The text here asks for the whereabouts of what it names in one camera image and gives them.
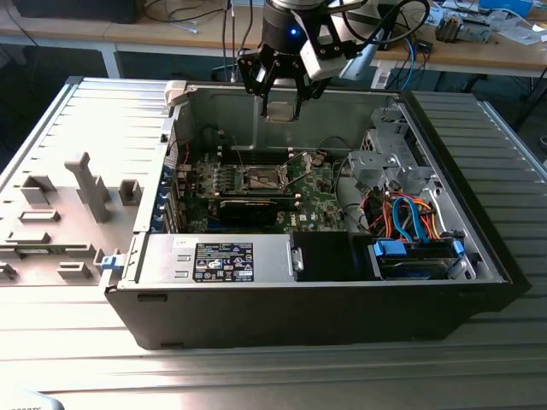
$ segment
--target wires on desk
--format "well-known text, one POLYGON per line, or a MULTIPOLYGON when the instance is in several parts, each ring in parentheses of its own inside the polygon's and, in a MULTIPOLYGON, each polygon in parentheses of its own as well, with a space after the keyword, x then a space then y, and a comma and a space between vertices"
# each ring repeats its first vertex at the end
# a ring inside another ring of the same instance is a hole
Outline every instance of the wires on desk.
MULTIPOLYGON (((154 4, 158 4, 159 2, 165 2, 166 0, 154 0, 152 3, 150 4, 147 4, 146 6, 144 6, 144 14, 146 15, 146 17, 148 17, 149 19, 153 20, 153 21, 159 21, 161 23, 181 23, 181 22, 184 22, 184 21, 192 21, 192 20, 195 20, 195 19, 199 19, 201 17, 204 17, 206 15, 212 15, 213 13, 219 13, 221 11, 224 11, 223 9, 214 9, 214 10, 210 10, 208 12, 205 12, 205 13, 201 13, 200 15, 194 15, 192 17, 187 17, 185 19, 171 19, 170 16, 168 15, 168 20, 165 20, 165 19, 158 19, 157 17, 151 15, 149 13, 149 10, 150 10, 150 7, 153 6, 154 4)), ((174 13, 176 11, 181 11, 182 9, 176 9, 174 10, 173 12, 171 13, 174 13)))
POLYGON ((366 47, 369 44, 390 44, 390 43, 395 43, 396 41, 402 40, 402 39, 410 36, 411 34, 416 32, 421 26, 423 26, 423 24, 427 21, 427 17, 429 16, 429 9, 430 9, 430 7, 429 7, 429 3, 427 2, 427 0, 402 0, 400 3, 393 6, 393 8, 391 8, 384 15, 384 17, 380 20, 380 22, 378 23, 378 25, 376 26, 374 31, 369 35, 368 38, 365 38, 362 35, 360 35, 358 32, 356 32, 356 30, 351 26, 351 24, 348 20, 346 12, 342 13, 342 20, 344 20, 344 24, 345 24, 346 28, 348 29, 348 31, 355 38, 358 38, 359 40, 364 42, 363 47, 366 47), (383 25, 387 21, 389 21, 389 19, 392 17, 392 15, 401 13, 402 7, 409 4, 409 3, 421 3, 424 6, 424 14, 421 17, 418 24, 416 26, 414 26, 413 28, 410 28, 407 32, 405 32, 405 33, 403 33, 399 36, 396 36, 396 37, 393 37, 393 38, 388 38, 387 40, 374 40, 376 38, 376 36, 378 35, 379 31, 383 28, 383 25))

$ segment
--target table leg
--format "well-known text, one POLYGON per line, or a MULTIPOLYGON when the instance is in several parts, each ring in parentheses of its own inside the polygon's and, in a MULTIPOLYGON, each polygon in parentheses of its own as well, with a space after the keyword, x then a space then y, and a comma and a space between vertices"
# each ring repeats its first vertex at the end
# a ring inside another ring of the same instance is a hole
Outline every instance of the table leg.
POLYGON ((544 85, 544 88, 541 90, 535 100, 527 102, 516 115, 515 121, 513 122, 512 126, 515 132, 519 131, 519 129, 525 123, 526 119, 530 116, 532 111, 544 100, 545 96, 547 96, 547 85, 544 85))
POLYGON ((99 51, 103 54, 104 66, 110 79, 121 79, 123 73, 121 71, 121 61, 114 44, 102 43, 99 51))

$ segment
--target gray plastic clip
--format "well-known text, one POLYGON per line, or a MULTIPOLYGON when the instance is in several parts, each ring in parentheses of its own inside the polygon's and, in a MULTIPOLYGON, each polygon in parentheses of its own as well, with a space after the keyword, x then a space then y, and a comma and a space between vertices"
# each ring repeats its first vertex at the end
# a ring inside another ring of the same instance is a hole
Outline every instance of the gray plastic clip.
POLYGON ((89 160, 89 154, 84 152, 72 160, 65 161, 65 168, 76 177, 81 194, 86 199, 95 221, 103 223, 109 219, 109 211, 104 206, 103 193, 97 188, 96 180, 87 166, 89 160))

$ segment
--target white sticker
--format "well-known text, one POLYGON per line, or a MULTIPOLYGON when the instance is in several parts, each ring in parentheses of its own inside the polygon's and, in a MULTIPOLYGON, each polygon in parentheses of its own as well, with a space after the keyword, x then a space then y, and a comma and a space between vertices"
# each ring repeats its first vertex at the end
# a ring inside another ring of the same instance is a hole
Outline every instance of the white sticker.
POLYGON ((196 237, 176 237, 173 240, 173 248, 196 248, 196 237))

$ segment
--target cable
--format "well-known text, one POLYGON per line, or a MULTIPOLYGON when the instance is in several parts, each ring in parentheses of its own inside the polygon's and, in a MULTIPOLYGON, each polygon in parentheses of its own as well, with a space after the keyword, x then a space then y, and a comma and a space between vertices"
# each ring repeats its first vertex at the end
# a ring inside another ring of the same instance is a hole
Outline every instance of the cable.
POLYGON ((186 165, 188 163, 188 158, 190 158, 190 145, 186 143, 186 157, 182 165, 186 165))
MULTIPOLYGON (((7 1, 4 1, 3 7, 6 9, 6 13, 8 13, 9 18, 15 23, 16 26, 19 27, 19 29, 22 31, 22 33, 25 34, 26 38, 28 38, 40 50, 40 45, 36 41, 34 41, 34 38, 32 38, 31 35, 28 32, 26 32, 26 30, 21 26, 21 24, 19 24, 19 22, 14 18, 14 16, 11 15, 11 12, 9 11, 9 8, 8 8, 8 2, 7 1)), ((59 72, 61 72, 61 74, 64 77, 68 77, 68 74, 65 73, 65 71, 57 65, 57 63, 55 62, 55 60, 53 58, 51 58, 51 62, 53 63, 55 68, 59 72)))
POLYGON ((208 11, 206 13, 201 13, 200 15, 195 15, 193 17, 188 17, 186 19, 177 19, 177 20, 162 20, 162 19, 158 19, 152 15, 150 15, 150 13, 148 12, 148 9, 153 6, 154 4, 157 4, 159 3, 160 1, 162 0, 154 0, 152 3, 146 5, 144 7, 144 14, 146 15, 146 17, 148 17, 149 19, 153 20, 153 21, 159 21, 161 23, 181 23, 183 21, 190 21, 190 20, 195 20, 195 19, 199 19, 200 17, 204 17, 206 15, 212 15, 213 13, 218 13, 220 11, 224 11, 223 9, 215 9, 215 10, 211 10, 211 11, 208 11))
POLYGON ((414 63, 415 63, 415 60, 416 60, 416 54, 414 52, 414 46, 412 45, 412 43, 410 42, 408 37, 405 37, 404 39, 407 42, 407 44, 409 45, 410 55, 412 55, 412 62, 410 63, 409 75, 407 76, 407 80, 404 82, 403 86, 401 87, 401 90, 404 90, 404 88, 409 84, 410 77, 412 76, 412 70, 414 70, 414 63))
POLYGON ((9 8, 8 8, 8 2, 7 1, 4 1, 3 3, 3 7, 6 9, 6 13, 8 13, 8 16, 9 18, 15 23, 16 26, 19 27, 19 29, 23 32, 23 34, 25 34, 26 38, 28 38, 29 40, 31 40, 31 42, 36 46, 36 47, 39 47, 38 43, 36 43, 36 41, 34 41, 34 38, 32 38, 30 36, 30 34, 28 32, 26 32, 26 30, 21 27, 21 24, 19 24, 17 22, 17 20, 14 18, 13 15, 11 15, 11 12, 9 11, 9 8))
POLYGON ((427 17, 429 16, 429 3, 427 2, 427 0, 402 0, 400 3, 396 4, 395 6, 393 6, 392 9, 390 9, 386 14, 385 16, 379 21, 378 25, 376 26, 376 28, 374 29, 374 31, 370 34, 370 36, 368 38, 365 38, 363 37, 362 35, 360 35, 358 32, 356 32, 354 30, 354 28, 350 25, 350 22, 348 20, 348 16, 346 15, 346 12, 342 12, 342 19, 344 20, 344 24, 345 26, 347 27, 348 31, 357 39, 361 40, 364 42, 364 44, 362 45, 362 47, 366 47, 367 45, 369 44, 379 44, 379 45, 382 45, 382 44, 390 44, 390 43, 395 43, 396 41, 398 40, 402 40, 403 38, 405 37, 408 37, 409 35, 413 34, 414 32, 416 32, 421 26, 424 25, 424 23, 427 21, 427 17), (401 8, 409 3, 422 3, 424 5, 424 15, 422 16, 421 18, 421 21, 418 22, 418 24, 414 27, 414 28, 411 28, 408 32, 400 35, 400 36, 396 36, 394 38, 389 38, 387 40, 374 40, 376 38, 376 35, 379 33, 379 31, 382 29, 382 26, 388 21, 388 19, 391 17, 391 15, 393 13, 399 13, 401 8))
POLYGON ((224 12, 224 16, 222 17, 222 59, 224 64, 224 80, 228 82, 228 61, 226 59, 226 18, 228 9, 226 7, 226 10, 222 10, 224 12))
POLYGON ((249 25, 247 26, 247 29, 245 30, 245 34, 243 35, 243 40, 241 40, 241 47, 239 47, 238 55, 241 54, 243 51, 243 48, 245 47, 245 42, 247 41, 247 37, 249 37, 250 29, 253 27, 253 0, 249 0, 249 25))
POLYGON ((525 19, 524 17, 522 17, 518 13, 515 13, 513 10, 510 10, 510 9, 490 9, 490 11, 495 11, 495 10, 504 11, 505 13, 509 13, 510 15, 514 15, 515 17, 518 17, 519 19, 521 19, 521 21, 526 23, 528 26, 533 27, 533 24, 530 21, 528 21, 527 19, 525 19))
POLYGON ((385 86, 386 89, 390 88, 393 83, 395 81, 397 81, 397 88, 398 88, 398 84, 399 84, 399 76, 401 75, 401 73, 403 72, 404 70, 404 66, 407 65, 407 62, 409 62, 410 60, 410 50, 409 50, 409 54, 407 56, 407 59, 404 61, 403 65, 401 66, 401 68, 399 68, 399 71, 397 72, 397 74, 393 77, 393 79, 391 79, 391 81, 388 83, 388 85, 385 86))
POLYGON ((232 2, 232 77, 230 80, 232 82, 237 82, 238 69, 236 64, 236 13, 232 2))
POLYGON ((357 229, 358 229, 358 230, 363 229, 363 230, 365 230, 365 231, 368 231, 368 229, 365 228, 363 225, 361 225, 361 224, 359 223, 358 220, 356 220, 353 216, 347 214, 347 213, 344 211, 344 209, 345 209, 346 207, 348 207, 349 205, 346 205, 346 206, 343 207, 342 204, 340 203, 340 199, 338 198, 338 183, 340 182, 340 176, 342 175, 342 168, 344 168, 344 165, 345 165, 346 162, 348 162, 348 161, 349 161, 349 160, 348 160, 348 157, 346 156, 345 159, 344 159, 344 161, 342 162, 342 165, 340 165, 340 168, 339 168, 339 170, 338 170, 338 174, 337 174, 337 176, 336 176, 336 181, 334 182, 334 199, 336 200, 336 203, 338 204, 338 207, 340 208, 340 211, 341 211, 349 220, 351 220, 351 221, 353 221, 353 222, 356 223, 357 229))
POLYGON ((418 211, 418 208, 416 207, 415 202, 410 198, 407 198, 406 196, 400 196, 395 200, 393 203, 393 225, 395 226, 395 229, 403 235, 407 241, 412 242, 412 237, 401 227, 401 224, 399 223, 399 206, 401 203, 405 201, 410 206, 410 211, 412 212, 412 222, 414 224, 414 229, 416 231, 416 236, 418 239, 421 239, 425 243, 429 242, 429 238, 426 236, 426 233, 423 231, 423 228, 420 225, 420 212, 418 211))
POLYGON ((437 239, 440 239, 441 236, 438 234, 438 231, 437 231, 437 222, 435 222, 435 215, 432 215, 432 225, 433 225, 433 232, 435 232, 435 237, 437 237, 437 239))
POLYGON ((345 139, 343 139, 342 137, 339 137, 338 135, 329 135, 328 137, 324 137, 318 144, 317 144, 317 150, 319 150, 321 148, 321 144, 323 144, 325 141, 327 141, 328 139, 337 139, 338 141, 344 143, 344 145, 346 147, 348 147, 349 149, 354 149, 350 143, 348 143, 345 139))

